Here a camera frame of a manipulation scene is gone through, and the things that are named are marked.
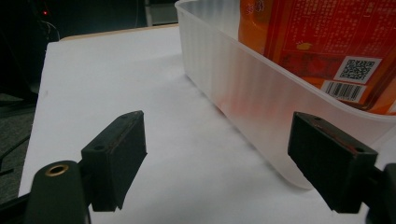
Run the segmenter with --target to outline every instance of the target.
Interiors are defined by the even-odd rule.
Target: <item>white table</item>
[[[135,110],[145,112],[148,155],[123,209],[91,212],[94,224],[364,223],[365,206],[336,214],[276,173],[185,76],[178,27],[49,44],[20,195],[41,167],[80,161]],[[380,164],[396,161],[392,144]]]

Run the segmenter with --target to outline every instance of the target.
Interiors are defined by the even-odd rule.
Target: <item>qr code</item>
[[[370,79],[380,62],[381,59],[376,58],[347,56],[338,69],[334,80],[365,84]]]

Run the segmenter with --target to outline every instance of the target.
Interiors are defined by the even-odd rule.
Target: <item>black cable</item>
[[[3,158],[6,157],[9,153],[11,153],[15,148],[19,147],[22,145],[24,142],[26,142],[30,138],[30,134],[26,135],[22,140],[20,140],[17,144],[15,144],[13,147],[9,148],[3,155],[0,156],[0,171],[1,171],[1,165],[3,163]]]

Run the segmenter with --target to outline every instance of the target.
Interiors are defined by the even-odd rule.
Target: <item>screw hole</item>
[[[57,175],[62,175],[64,172],[66,172],[69,169],[68,165],[60,164],[60,165],[55,165],[49,168],[46,172],[47,176],[57,176]]]
[[[361,148],[361,147],[356,147],[356,150],[357,150],[358,152],[364,152],[364,149]]]

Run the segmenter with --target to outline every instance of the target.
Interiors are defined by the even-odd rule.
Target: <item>container rim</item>
[[[207,22],[205,22],[202,19],[196,17],[195,15],[193,15],[192,13],[190,13],[188,10],[186,10],[185,8],[183,8],[181,6],[181,5],[185,4],[185,3],[198,2],[198,1],[200,1],[200,0],[179,0],[179,1],[175,2],[175,7],[176,7],[178,12],[184,13],[187,17],[189,17],[191,19],[194,19],[194,20],[197,20],[199,23],[201,23],[202,25],[204,25],[205,27],[207,27],[208,29],[210,29],[212,31],[219,32],[220,35],[222,35],[224,38],[226,38],[229,41],[231,41],[235,46],[237,46],[242,51],[250,54],[251,56],[253,56],[257,60],[269,65],[270,67],[272,67],[273,69],[275,69],[276,71],[278,71],[279,73],[284,75],[285,77],[291,79],[292,81],[294,81],[298,85],[304,87],[305,89],[307,89],[310,92],[314,93],[315,95],[319,96],[320,98],[322,98],[323,100],[325,100],[329,104],[331,104],[331,105],[333,105],[333,106],[335,106],[335,107],[337,107],[337,108],[339,108],[339,109],[341,109],[341,110],[343,110],[343,111],[345,111],[345,112],[347,112],[349,114],[353,113],[353,115],[361,117],[363,119],[371,119],[371,120],[376,120],[376,121],[380,121],[380,122],[396,123],[396,116],[373,114],[373,113],[369,113],[369,112],[365,112],[365,111],[359,110],[359,109],[354,108],[354,107],[349,106],[349,105],[345,105],[344,103],[342,103],[342,102],[338,101],[337,99],[331,97],[326,92],[321,91],[320,89],[310,85],[309,83],[307,83],[306,81],[302,80],[301,78],[295,76],[293,73],[289,72],[285,68],[281,67],[280,65],[278,65],[276,63],[273,63],[268,58],[260,55],[258,52],[254,51],[253,49],[250,49],[249,47],[245,46],[241,42],[239,42],[236,39],[234,39],[234,38],[230,37],[229,35],[225,34],[220,29],[218,29],[218,28],[216,28],[214,26],[211,26]]]

